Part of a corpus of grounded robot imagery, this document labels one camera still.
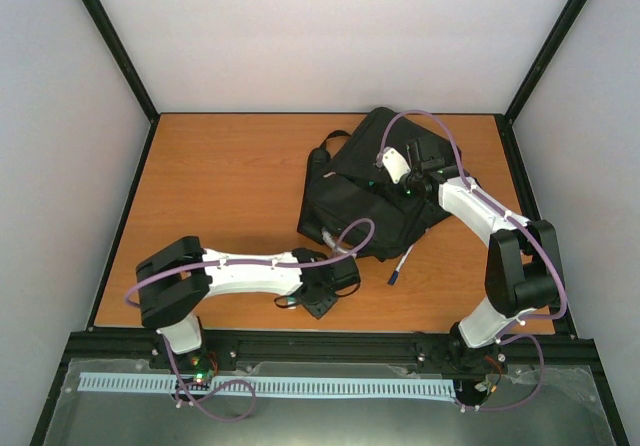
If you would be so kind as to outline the blue capped white pen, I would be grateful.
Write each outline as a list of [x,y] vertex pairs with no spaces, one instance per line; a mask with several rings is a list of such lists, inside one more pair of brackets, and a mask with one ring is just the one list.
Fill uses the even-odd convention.
[[394,268],[387,284],[390,286],[393,286],[396,284],[399,276],[400,276],[400,272],[404,266],[404,264],[406,263],[409,255],[411,254],[412,250],[414,249],[414,244],[410,245],[407,250],[405,251],[405,253],[401,256],[400,260],[398,261],[398,264],[396,265],[396,267]]

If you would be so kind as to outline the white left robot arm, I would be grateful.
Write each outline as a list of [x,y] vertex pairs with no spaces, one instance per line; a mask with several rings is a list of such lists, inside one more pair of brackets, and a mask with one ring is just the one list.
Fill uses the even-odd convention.
[[186,368],[201,366],[208,344],[195,314],[205,299],[246,293],[274,296],[279,308],[302,306],[322,318],[338,299],[356,292],[361,277],[355,259],[329,258],[307,248],[267,256],[222,253],[185,236],[136,267],[141,324],[168,340],[174,358]]

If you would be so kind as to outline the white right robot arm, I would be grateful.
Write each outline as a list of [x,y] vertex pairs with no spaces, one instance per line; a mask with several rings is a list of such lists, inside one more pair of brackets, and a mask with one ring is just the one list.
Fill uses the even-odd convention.
[[487,194],[463,168],[458,152],[449,165],[436,145],[411,140],[403,153],[382,147],[378,167],[410,197],[435,202],[458,218],[487,247],[485,297],[454,324],[445,356],[456,369],[469,369],[481,354],[497,346],[515,325],[540,318],[561,318],[568,309],[554,227],[516,214]]

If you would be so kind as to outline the right black frame post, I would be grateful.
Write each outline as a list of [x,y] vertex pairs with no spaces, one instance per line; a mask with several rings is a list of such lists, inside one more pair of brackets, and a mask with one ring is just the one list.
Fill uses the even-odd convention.
[[504,113],[505,123],[513,127],[546,69],[568,36],[588,0],[566,0],[531,66]]

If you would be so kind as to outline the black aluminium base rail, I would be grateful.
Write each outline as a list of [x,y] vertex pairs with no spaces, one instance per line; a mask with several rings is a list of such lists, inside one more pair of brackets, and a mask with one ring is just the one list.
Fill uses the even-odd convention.
[[[445,334],[207,330],[203,341],[223,371],[233,371],[241,362],[387,363],[421,373],[462,376],[448,362],[434,359],[445,349]],[[168,367],[159,335],[137,328],[73,333],[61,364],[74,359],[143,359],[158,369]]]

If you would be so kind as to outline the left black frame post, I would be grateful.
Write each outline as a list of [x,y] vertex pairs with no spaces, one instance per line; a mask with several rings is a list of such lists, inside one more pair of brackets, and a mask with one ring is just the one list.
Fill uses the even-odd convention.
[[151,124],[156,123],[160,118],[160,113],[155,107],[102,1],[81,0],[81,2],[128,84],[144,116]]

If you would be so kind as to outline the black frame post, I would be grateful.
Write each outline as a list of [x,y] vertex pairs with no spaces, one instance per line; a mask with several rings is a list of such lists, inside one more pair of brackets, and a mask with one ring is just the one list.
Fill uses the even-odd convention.
[[128,84],[144,116],[151,124],[156,123],[160,118],[160,113],[155,107],[102,1],[81,0],[81,2]]
[[588,0],[566,0],[531,66],[504,113],[505,123],[513,127],[546,69],[568,36]]

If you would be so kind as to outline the black student backpack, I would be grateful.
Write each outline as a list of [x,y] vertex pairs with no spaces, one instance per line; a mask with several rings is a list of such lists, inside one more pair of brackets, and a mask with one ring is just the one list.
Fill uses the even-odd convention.
[[359,244],[374,234],[358,252],[360,257],[373,256],[380,261],[403,254],[426,230],[447,219],[436,197],[419,200],[391,200],[383,188],[391,183],[385,169],[376,166],[381,146],[395,148],[404,157],[407,146],[419,142],[423,157],[433,159],[435,167],[456,168],[456,156],[450,141],[412,122],[387,107],[369,112],[356,129],[331,132],[326,139],[343,136],[346,142],[334,154],[322,142],[309,153],[304,192],[297,231],[321,243],[323,234],[339,236],[354,221],[368,218],[374,225],[360,224],[344,241]]

